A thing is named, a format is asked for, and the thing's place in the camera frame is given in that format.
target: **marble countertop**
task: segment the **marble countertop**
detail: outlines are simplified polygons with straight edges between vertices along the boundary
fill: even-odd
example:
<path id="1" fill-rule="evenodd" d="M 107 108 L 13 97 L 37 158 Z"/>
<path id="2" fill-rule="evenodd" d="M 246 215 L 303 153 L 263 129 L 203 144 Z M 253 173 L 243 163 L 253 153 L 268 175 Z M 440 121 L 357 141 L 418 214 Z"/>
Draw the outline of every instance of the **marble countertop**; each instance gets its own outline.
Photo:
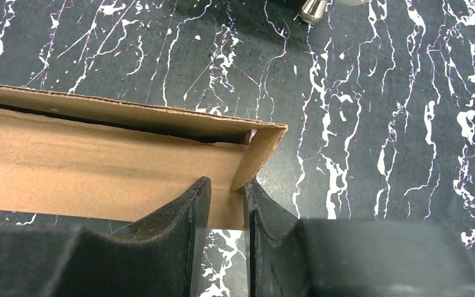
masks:
<path id="1" fill-rule="evenodd" d="M 258 180 L 290 212 L 439 220 L 475 255 L 475 0 L 300 5 L 0 0 L 0 84 L 286 123 Z M 246 296 L 242 233 L 208 238 L 200 295 Z"/>

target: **silver metal object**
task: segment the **silver metal object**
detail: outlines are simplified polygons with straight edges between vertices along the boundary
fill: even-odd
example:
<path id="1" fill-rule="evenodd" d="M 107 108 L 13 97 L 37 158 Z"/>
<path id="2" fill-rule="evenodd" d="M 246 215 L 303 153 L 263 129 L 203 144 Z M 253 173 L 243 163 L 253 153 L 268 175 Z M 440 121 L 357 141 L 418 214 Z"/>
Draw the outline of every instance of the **silver metal object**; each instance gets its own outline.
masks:
<path id="1" fill-rule="evenodd" d="M 337 0 L 339 3 L 347 6 L 358 6 L 369 2 L 370 0 Z M 301 19 L 309 24 L 316 24 L 323 19 L 327 0 L 307 0 L 301 7 L 299 15 Z"/>

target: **cardboard box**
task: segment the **cardboard box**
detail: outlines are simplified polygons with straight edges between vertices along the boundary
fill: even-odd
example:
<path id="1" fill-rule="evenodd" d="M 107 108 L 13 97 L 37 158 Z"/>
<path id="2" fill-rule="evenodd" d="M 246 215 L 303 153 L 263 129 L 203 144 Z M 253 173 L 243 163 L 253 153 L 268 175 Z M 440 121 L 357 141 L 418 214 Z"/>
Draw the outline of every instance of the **cardboard box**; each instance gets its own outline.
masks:
<path id="1" fill-rule="evenodd" d="M 0 85 L 0 210 L 135 221 L 208 176 L 209 228 L 242 229 L 235 190 L 286 131 L 282 124 Z"/>

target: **tabletop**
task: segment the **tabletop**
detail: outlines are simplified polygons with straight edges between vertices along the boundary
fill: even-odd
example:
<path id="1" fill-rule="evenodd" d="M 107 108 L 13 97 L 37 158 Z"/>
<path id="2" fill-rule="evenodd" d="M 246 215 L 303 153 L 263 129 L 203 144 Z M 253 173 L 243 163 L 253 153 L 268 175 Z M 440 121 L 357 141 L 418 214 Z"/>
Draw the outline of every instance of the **tabletop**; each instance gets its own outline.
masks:
<path id="1" fill-rule="evenodd" d="M 0 84 L 288 124 L 258 180 L 290 212 L 439 220 L 475 256 L 475 0 L 301 4 L 0 0 Z M 246 296 L 242 232 L 207 238 L 200 296 Z"/>

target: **metal tip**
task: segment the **metal tip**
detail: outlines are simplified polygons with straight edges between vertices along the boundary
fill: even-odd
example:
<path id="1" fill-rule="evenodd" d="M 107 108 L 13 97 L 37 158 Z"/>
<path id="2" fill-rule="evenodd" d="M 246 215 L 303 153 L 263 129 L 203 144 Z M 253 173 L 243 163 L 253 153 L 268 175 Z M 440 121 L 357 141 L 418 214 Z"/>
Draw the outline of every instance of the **metal tip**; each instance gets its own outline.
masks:
<path id="1" fill-rule="evenodd" d="M 307 0 L 301 7 L 299 15 L 301 19 L 309 24 L 316 24 L 323 19 L 327 0 Z"/>

